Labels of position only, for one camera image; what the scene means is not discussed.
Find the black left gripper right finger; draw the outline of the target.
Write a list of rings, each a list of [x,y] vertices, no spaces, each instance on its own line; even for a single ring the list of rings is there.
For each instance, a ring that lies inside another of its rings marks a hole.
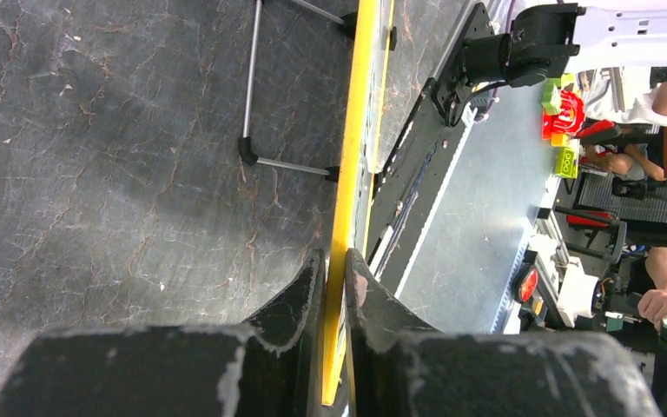
[[[353,416],[657,416],[630,354],[594,332],[445,334],[347,251]]]

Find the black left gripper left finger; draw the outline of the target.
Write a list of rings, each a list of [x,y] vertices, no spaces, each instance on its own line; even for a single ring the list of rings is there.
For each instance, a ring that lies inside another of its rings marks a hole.
[[[235,325],[42,333],[3,384],[0,416],[318,416],[325,274],[315,249]]]

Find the yellow framed whiteboard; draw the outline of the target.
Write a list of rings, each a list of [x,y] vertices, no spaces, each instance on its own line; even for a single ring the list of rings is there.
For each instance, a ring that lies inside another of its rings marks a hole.
[[[320,366],[322,387],[318,402],[333,405],[346,352],[344,267],[350,248],[364,251],[377,168],[380,123],[389,53],[396,44],[391,1],[361,1],[357,11],[338,17],[307,1],[299,5],[337,24],[353,39],[353,60],[349,79],[347,110],[340,163],[330,169],[261,158],[252,148],[251,114],[254,73],[263,3],[254,4],[254,22],[249,54],[248,79],[238,151],[248,166],[263,164],[321,175],[336,182],[334,220],[323,315],[323,352]]]

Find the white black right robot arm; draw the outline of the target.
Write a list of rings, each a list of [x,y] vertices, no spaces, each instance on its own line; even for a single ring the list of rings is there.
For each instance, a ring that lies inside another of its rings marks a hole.
[[[667,8],[635,1],[554,3],[517,14],[504,33],[489,25],[483,4],[441,64],[431,100],[443,123],[458,124],[471,88],[519,88],[564,73],[600,67],[649,67],[649,84],[667,83]]]

